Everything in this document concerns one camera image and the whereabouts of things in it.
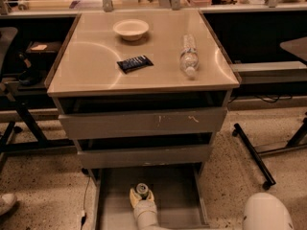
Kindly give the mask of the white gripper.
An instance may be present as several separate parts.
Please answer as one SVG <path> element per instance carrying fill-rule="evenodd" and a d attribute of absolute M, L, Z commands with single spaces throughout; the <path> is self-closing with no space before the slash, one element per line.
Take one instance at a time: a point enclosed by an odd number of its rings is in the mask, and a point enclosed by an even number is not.
<path fill-rule="evenodd" d="M 130 189 L 130 204 L 136 220 L 144 218 L 147 221 L 157 221 L 157 208 L 154 202 L 154 194 L 149 192 L 147 200 L 141 200 L 141 195 L 133 188 Z"/>

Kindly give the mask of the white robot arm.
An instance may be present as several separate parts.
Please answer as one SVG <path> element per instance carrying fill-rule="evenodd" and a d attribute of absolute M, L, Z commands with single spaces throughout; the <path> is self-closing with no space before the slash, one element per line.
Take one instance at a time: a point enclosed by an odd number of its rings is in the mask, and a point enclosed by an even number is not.
<path fill-rule="evenodd" d="M 140 183 L 130 189 L 130 205 L 138 230 L 177 230 L 159 224 L 154 193 L 146 184 Z M 277 197 L 268 193 L 257 193 L 248 198 L 243 214 L 242 230 L 295 230 L 295 228 L 288 209 Z"/>

